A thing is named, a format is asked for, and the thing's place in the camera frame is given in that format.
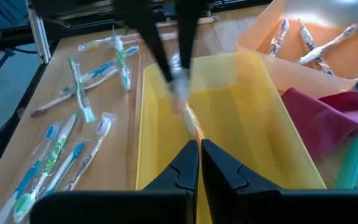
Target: maroon fabric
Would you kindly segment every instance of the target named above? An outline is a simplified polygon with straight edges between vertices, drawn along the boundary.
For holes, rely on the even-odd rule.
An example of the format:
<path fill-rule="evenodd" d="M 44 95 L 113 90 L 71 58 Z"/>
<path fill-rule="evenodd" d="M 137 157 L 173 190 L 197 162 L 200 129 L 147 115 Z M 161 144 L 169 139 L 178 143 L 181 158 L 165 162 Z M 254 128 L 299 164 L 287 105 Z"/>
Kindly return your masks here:
<path fill-rule="evenodd" d="M 282 100 L 310 156 L 319 159 L 350 134 L 358 133 L 358 93 L 346 92 L 320 99 L 294 88 Z"/>

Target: yellow plastic tray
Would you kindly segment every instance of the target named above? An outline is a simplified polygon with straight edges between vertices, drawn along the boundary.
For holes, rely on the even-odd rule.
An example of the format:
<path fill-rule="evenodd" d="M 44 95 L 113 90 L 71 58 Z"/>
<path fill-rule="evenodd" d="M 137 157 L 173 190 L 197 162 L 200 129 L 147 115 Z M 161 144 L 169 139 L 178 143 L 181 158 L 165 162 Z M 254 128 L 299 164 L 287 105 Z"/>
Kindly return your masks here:
<path fill-rule="evenodd" d="M 206 138 L 286 189 L 325 189 L 256 53 L 193 62 L 190 106 Z M 191 139 L 172 114 L 158 66 L 144 70 L 136 188 L 143 189 Z M 198 223 L 211 223 L 200 171 Z"/>

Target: orange bin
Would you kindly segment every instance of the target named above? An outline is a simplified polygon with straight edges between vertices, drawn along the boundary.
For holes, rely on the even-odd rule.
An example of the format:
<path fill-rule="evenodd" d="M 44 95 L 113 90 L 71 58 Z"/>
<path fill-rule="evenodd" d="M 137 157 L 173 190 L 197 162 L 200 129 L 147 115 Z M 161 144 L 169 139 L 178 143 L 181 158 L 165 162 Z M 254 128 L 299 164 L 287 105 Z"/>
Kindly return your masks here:
<path fill-rule="evenodd" d="M 274 0 L 239 37 L 236 50 L 239 52 L 251 50 L 261 53 L 262 60 L 265 62 L 276 88 L 281 91 L 294 87 L 319 98 L 351 90 L 358 81 L 358 33 L 324 55 L 324 59 L 334 71 L 335 77 L 313 69 L 311 63 L 306 66 L 294 63 L 306 55 L 298 18 L 303 20 L 317 46 L 333 40 L 344 28 L 358 22 L 357 8 L 352 14 L 349 14 L 349 10 L 341 13 L 340 6 L 329 4 L 329 1 L 323 0 L 307 2 L 306 0 Z M 329 8 L 334 9 L 335 7 L 337 10 L 332 14 L 336 13 L 344 17 L 338 18 L 339 21 L 343 21 L 340 28 L 329 22 Z M 283 17 L 288 18 L 290 28 L 281 51 L 276 58 L 273 58 L 266 53 L 269 51 L 274 35 L 279 30 Z"/>

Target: wooden surface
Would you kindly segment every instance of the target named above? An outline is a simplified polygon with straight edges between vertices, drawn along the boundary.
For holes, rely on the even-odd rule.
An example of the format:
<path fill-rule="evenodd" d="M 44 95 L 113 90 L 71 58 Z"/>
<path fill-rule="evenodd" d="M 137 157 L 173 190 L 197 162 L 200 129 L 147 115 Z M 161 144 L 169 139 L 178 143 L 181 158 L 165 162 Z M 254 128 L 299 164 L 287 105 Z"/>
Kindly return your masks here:
<path fill-rule="evenodd" d="M 199 26 L 195 42 L 194 56 L 200 57 L 222 52 L 232 52 L 238 36 L 253 22 L 265 6 L 251 7 L 236 11 L 219 13 L 220 21 Z M 173 32 L 174 27 L 161 29 L 162 32 Z M 12 191 L 21 181 L 24 172 L 31 163 L 32 153 L 42 140 L 45 130 L 54 122 L 63 123 L 77 111 L 76 101 L 70 99 L 39 118 L 30 118 L 29 113 L 42 103 L 58 96 L 59 90 L 72 82 L 72 74 L 68 66 L 68 57 L 77 57 L 83 73 L 94 69 L 103 62 L 114 58 L 112 49 L 102 48 L 92 52 L 79 54 L 78 44 L 94 39 L 105 38 L 110 32 L 100 32 L 60 41 L 15 133 L 0 160 L 0 208 Z M 177 50 L 177 43 L 165 43 L 168 55 Z M 154 63 L 150 52 L 141 47 L 140 54 L 127 59 L 132 73 L 133 90 L 124 93 L 118 76 L 88 92 L 88 98 L 98 117 L 97 122 L 84 124 L 77 121 L 66 148 L 70 151 L 79 139 L 89 140 L 92 145 L 96 127 L 103 111 L 114 113 L 117 121 L 103 142 L 97 156 L 83 178 L 77 185 L 78 190 L 130 190 L 135 187 L 137 167 L 137 148 L 139 138 L 140 98 L 142 92 L 142 72 L 145 67 Z M 328 186 L 332 186 L 341 162 L 341 151 L 318 161 L 318 169 Z"/>

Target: green toothbrush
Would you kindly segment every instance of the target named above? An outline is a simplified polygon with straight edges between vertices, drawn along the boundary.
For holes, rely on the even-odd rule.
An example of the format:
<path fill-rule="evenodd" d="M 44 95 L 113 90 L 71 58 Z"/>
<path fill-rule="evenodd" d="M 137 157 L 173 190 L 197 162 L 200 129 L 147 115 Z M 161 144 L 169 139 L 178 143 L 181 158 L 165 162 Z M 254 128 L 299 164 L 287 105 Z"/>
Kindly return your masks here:
<path fill-rule="evenodd" d="M 50 171 L 57 161 L 60 150 L 62 150 L 68 135 L 74 127 L 76 117 L 77 114 L 71 115 L 68 121 L 62 127 L 62 130 L 59 132 L 56 144 L 53 147 L 50 155 L 47 157 L 47 160 L 41 170 L 41 176 L 38 179 L 37 185 L 34 187 L 33 191 L 31 191 L 31 194 L 27 193 L 22 195 L 16 202 L 13 213 L 13 219 L 15 223 L 21 222 L 23 218 L 30 212 L 32 206 L 35 203 L 36 196 L 40 193 L 42 185 L 44 184 Z"/>

